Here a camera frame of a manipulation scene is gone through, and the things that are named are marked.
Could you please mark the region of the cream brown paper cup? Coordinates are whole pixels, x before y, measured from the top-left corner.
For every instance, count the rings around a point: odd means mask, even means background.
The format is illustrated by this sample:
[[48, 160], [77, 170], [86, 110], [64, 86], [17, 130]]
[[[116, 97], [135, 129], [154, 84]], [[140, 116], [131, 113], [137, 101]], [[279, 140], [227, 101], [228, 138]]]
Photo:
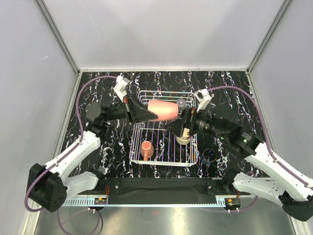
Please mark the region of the cream brown paper cup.
[[190, 142], [190, 135], [189, 135], [189, 129], [184, 128], [183, 130], [183, 134], [181, 137], [176, 136], [176, 141], [180, 144], [180, 145], [187, 145]]

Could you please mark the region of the clear glass cup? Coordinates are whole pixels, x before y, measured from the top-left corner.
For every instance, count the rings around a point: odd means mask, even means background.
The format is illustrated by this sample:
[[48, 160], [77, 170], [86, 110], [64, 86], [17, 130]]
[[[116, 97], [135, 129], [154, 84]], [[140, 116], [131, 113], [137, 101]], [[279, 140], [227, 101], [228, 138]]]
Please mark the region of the clear glass cup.
[[178, 113], [181, 114], [186, 107], [186, 101], [182, 98], [177, 100]]

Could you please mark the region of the pink plastic cup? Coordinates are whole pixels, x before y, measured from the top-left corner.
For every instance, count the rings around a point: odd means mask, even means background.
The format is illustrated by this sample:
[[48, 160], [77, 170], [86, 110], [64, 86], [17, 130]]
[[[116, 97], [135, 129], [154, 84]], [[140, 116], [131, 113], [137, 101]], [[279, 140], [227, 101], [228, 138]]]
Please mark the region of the pink plastic cup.
[[177, 119], [179, 116], [178, 105], [173, 102], [150, 100], [148, 110], [158, 116], [152, 121], [170, 121]]

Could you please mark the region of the orange ceramic mug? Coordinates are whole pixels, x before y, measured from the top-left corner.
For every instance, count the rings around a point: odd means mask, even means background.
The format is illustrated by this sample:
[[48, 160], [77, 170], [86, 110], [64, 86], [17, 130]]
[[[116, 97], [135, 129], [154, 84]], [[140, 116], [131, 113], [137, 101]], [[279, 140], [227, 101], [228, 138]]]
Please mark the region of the orange ceramic mug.
[[143, 160], [148, 161], [154, 154], [154, 147], [150, 141], [143, 141], [140, 147]]

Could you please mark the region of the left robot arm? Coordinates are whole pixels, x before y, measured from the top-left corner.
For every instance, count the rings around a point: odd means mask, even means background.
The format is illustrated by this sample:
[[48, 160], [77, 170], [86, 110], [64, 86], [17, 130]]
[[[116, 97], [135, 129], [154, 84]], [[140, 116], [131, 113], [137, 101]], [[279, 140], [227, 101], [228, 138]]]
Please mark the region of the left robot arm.
[[101, 194], [105, 190], [105, 177], [98, 170], [87, 169], [72, 177], [70, 173], [111, 134], [113, 127], [108, 121], [125, 119], [130, 123], [140, 123], [157, 118], [158, 115], [150, 111], [133, 94], [110, 106], [96, 101], [88, 104], [88, 125], [81, 131], [80, 137], [53, 160], [44, 165], [34, 164], [30, 168], [24, 198], [26, 209], [34, 212], [28, 205], [29, 199], [39, 204], [41, 209], [55, 212], [68, 197], [84, 191]]

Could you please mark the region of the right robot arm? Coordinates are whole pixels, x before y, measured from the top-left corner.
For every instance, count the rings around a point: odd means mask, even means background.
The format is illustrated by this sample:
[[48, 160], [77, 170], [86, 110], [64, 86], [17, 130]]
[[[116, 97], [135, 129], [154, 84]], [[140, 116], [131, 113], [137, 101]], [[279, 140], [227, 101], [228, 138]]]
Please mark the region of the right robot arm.
[[313, 180], [284, 161], [260, 136], [239, 125], [233, 116], [206, 114], [195, 108], [185, 109], [181, 117], [166, 124], [165, 129], [176, 137], [187, 139], [198, 132], [219, 139], [223, 144], [263, 172], [272, 181], [264, 181], [243, 172], [230, 170], [216, 185], [226, 194], [236, 191], [263, 197], [279, 205], [299, 221], [313, 216]]

